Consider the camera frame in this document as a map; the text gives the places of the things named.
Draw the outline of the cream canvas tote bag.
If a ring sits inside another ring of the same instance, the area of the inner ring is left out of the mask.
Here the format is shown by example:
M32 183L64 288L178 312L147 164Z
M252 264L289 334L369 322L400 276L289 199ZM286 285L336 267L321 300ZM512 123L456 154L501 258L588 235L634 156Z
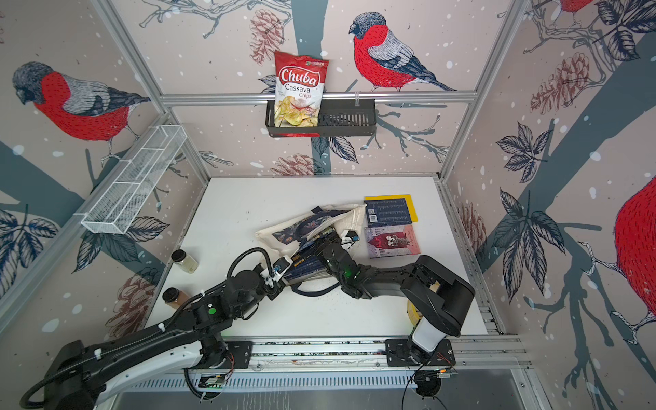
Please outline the cream canvas tote bag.
M340 235L346 230L357 231L361 237L365 213L366 206L363 204L318 206L296 218L259 230L255 237L262 247L273 255L275 261L282 256L289 256L291 259L300 249L314 241L331 241L331 244L341 245ZM357 247L359 242L341 246L349 252ZM317 256L309 258L296 268L291 266L280 279L297 295L322 297L336 290L340 283L323 290L306 291L300 287L306 281L328 276L331 275Z

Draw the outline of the dark navy grid-cover book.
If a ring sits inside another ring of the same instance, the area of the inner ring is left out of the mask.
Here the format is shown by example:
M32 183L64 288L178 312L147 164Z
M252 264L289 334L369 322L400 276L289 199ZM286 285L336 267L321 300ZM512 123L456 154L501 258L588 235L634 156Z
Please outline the dark navy grid-cover book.
M406 226L413 223L404 198L365 201L369 227Z

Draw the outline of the yellow paperback book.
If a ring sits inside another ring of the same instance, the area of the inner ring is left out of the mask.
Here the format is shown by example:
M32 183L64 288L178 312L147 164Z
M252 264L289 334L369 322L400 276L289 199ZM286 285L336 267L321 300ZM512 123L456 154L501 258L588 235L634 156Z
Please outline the yellow paperback book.
M409 210L410 210L410 213L411 213L411 216L412 216L413 223L419 221L419 218L418 218L417 213L416 213L415 206L414 206L414 204L413 204L412 197L411 197L410 195L396 195L396 196L366 196L366 197L364 198L364 202L365 202L365 201L371 201L371 200L383 200L383 199L393 199L393 198L404 198L404 199L407 201L408 208L409 208Z

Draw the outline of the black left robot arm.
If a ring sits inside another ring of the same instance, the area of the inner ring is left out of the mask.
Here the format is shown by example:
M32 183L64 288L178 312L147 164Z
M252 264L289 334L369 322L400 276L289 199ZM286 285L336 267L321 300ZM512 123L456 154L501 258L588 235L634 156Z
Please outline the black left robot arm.
M92 409L123 389L171 370L246 369L253 344L227 342L221 333L236 319L250 319L263 299L275 299L284 288L260 268L244 270L190 297L157 325L105 343L68 343L43 379L22 396L20 406Z

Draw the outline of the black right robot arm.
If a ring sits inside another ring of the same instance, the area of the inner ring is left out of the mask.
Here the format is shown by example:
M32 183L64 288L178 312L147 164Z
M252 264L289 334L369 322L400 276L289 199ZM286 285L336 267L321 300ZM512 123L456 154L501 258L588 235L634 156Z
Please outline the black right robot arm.
M406 297L434 329L445 336L461 336L475 290L432 257L422 255L399 268L377 268L356 263L341 246L332 244L319 260L350 297Z

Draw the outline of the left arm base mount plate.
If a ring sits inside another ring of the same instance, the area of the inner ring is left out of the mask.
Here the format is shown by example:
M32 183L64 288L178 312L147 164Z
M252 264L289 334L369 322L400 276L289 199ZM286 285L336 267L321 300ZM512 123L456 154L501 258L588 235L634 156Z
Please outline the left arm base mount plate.
M246 369L249 367L253 346L251 341L202 342L202 358L193 369Z

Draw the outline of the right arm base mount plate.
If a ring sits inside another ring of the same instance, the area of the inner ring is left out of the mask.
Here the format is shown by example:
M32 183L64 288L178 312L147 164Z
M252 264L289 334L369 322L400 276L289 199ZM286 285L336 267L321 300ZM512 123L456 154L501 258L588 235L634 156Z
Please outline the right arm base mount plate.
M444 338L432 352L425 352L409 339L394 338L384 341L388 367L453 367L454 351L451 341Z

